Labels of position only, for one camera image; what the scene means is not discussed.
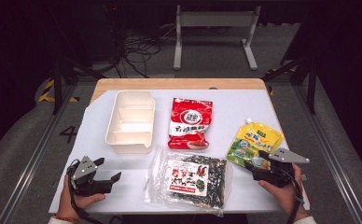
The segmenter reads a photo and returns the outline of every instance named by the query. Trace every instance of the yellow and black tape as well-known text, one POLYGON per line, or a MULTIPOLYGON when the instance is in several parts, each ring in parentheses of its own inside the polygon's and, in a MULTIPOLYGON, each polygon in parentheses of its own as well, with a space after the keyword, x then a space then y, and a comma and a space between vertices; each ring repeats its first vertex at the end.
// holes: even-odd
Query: yellow and black tape
MULTIPOLYGON (((42 91, 42 94, 41 96, 39 97, 38 99, 38 102, 55 102, 55 98, 52 97, 52 96, 49 96, 49 91, 50 91, 50 88, 52 88, 52 86, 54 85, 55 83, 55 79, 52 77, 48 83, 47 83, 47 86, 45 87, 45 89, 42 91)), ((70 98, 70 102, 72 103, 77 103, 79 102, 79 97, 71 97, 70 98)))

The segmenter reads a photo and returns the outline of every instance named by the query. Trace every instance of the dark background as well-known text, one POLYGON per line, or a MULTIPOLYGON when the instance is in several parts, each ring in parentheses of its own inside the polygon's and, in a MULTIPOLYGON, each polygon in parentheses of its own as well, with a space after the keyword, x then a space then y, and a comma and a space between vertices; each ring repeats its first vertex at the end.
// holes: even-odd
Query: dark background
MULTIPOLYGON (((259 23, 302 22, 308 9, 263 7, 259 23)), ((160 26, 174 22, 174 6, 118 10, 125 12, 122 15, 127 18, 122 19, 127 19, 128 25, 155 37, 160 36, 160 26)), ((306 49, 315 48, 312 41, 316 38, 325 40, 317 53, 317 75, 362 160, 362 3, 327 8, 316 16, 323 21, 321 29, 300 29, 287 57, 295 59, 306 49), (343 12, 336 25, 325 26, 339 10, 343 12)), ((117 28, 124 27, 111 27, 98 5, 48 8, 0 1, 0 140, 35 106, 35 91, 51 76, 54 59, 66 55, 87 66, 113 60, 118 47, 111 41, 111 29, 116 32, 117 28)))

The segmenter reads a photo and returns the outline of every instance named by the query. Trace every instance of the person's left hand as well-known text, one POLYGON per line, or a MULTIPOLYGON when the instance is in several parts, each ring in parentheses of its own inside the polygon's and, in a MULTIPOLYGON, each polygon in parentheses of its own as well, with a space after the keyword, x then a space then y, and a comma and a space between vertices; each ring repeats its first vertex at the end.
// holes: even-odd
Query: person's left hand
MULTIPOLYGON (((74 195, 74 199, 78 207, 86 209, 89 205, 104 200, 105 196, 101 193, 93 194, 89 197, 74 195)), ((79 219, 77 212, 71 205, 70 191, 68 190, 68 175, 64 177, 63 190, 60 196, 59 210, 56 217, 79 219)))

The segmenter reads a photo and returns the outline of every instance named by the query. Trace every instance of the white tabletop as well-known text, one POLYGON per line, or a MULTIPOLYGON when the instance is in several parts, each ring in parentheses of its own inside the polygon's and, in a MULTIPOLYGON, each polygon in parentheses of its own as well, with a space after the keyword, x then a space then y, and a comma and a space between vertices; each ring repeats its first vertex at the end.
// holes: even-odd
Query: white tabletop
MULTIPOLYGON (((89 156, 93 161, 105 158, 99 166, 96 180, 109 179, 122 172, 119 182, 106 199, 87 209, 91 213, 102 214, 186 214, 196 213, 193 209, 171 207, 164 204, 146 203, 144 188, 146 174, 158 148, 166 147, 169 140, 168 128, 173 98, 212 101, 213 120, 205 133, 210 146, 199 151, 204 156, 224 159, 239 128, 247 119, 262 122, 276 131, 282 129, 266 90, 151 90, 156 101, 155 121, 151 151, 148 154, 120 155, 105 142, 105 135, 114 106, 117 91, 107 91, 95 100, 85 111, 78 130, 74 148, 64 167, 63 175, 49 212, 56 213, 63 177, 66 168, 75 159, 89 156)), ((288 148, 286 140, 280 147, 288 148)), ((230 162, 232 178, 229 198, 225 201, 224 213, 258 213, 279 211, 274 198, 253 179, 250 172, 230 162)), ((310 209, 306 194, 304 204, 310 209)))

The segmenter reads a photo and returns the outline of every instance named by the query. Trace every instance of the green and yellow package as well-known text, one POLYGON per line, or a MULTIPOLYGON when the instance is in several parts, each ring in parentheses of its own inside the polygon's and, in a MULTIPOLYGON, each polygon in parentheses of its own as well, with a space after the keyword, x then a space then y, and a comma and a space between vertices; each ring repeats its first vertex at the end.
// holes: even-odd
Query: green and yellow package
POLYGON ((280 146, 283 139, 281 133, 260 122, 245 124, 237 132, 227 153, 227 159, 243 167, 244 161, 248 161, 257 168, 267 170, 268 161, 260 158, 258 151, 271 153, 280 146))

